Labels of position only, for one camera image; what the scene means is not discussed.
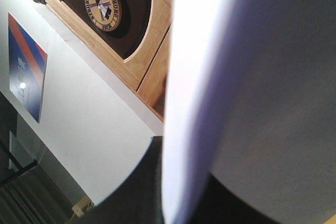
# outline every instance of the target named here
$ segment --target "black railing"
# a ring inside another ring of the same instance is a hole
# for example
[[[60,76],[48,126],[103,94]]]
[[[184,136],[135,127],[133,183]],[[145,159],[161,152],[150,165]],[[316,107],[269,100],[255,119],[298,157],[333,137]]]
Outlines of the black railing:
[[[3,187],[4,185],[8,184],[13,179],[19,177],[20,175],[22,175],[23,173],[27,172],[28,170],[32,169],[33,167],[35,167],[37,165],[37,162],[34,159],[33,162],[31,162],[29,165],[26,165],[26,166],[23,167],[20,164],[20,162],[9,151],[7,146],[1,141],[1,138],[0,138],[0,149],[3,150],[3,152],[8,156],[8,158],[13,162],[13,164],[18,169],[17,172],[15,172],[14,174],[12,174],[12,175],[8,176],[7,178],[0,181],[0,188]]]

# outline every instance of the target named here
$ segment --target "white wall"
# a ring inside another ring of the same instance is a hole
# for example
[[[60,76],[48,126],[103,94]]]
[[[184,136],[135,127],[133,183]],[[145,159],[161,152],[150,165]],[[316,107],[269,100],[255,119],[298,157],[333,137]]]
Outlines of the white wall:
[[[8,12],[47,52],[40,123],[9,90]],[[46,6],[3,0],[0,91],[97,204],[135,168],[162,122]]]

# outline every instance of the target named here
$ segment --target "black object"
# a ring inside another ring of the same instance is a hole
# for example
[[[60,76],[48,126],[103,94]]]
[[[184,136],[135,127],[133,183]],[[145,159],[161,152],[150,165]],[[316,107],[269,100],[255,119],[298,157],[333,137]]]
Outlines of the black object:
[[[17,111],[2,93],[0,93],[0,120],[6,124],[10,131],[16,136]]]
[[[139,46],[148,26],[152,0],[121,0],[122,18],[114,31],[101,31],[93,25],[85,8],[84,0],[63,0],[123,59]]]
[[[73,224],[164,224],[161,206],[162,137],[153,138],[138,166],[105,201]],[[278,224],[210,176],[189,224]]]
[[[99,206],[73,224],[161,224],[162,137],[154,137],[138,166]]]
[[[279,224],[256,211],[210,176],[204,195],[188,224]]]

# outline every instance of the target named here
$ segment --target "dark brown panel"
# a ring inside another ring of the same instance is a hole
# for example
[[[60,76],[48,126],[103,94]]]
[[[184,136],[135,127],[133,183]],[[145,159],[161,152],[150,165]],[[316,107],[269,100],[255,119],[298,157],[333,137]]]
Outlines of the dark brown panel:
[[[64,2],[108,43],[123,59],[139,46],[148,26],[151,0],[121,0],[123,15],[119,27],[110,32],[100,31],[87,14],[84,0]]]

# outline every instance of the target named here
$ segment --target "blue poster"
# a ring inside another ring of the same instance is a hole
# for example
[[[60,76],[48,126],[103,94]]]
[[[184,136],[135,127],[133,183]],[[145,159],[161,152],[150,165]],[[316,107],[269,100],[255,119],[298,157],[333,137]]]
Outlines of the blue poster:
[[[10,90],[39,122],[47,54],[8,14]]]

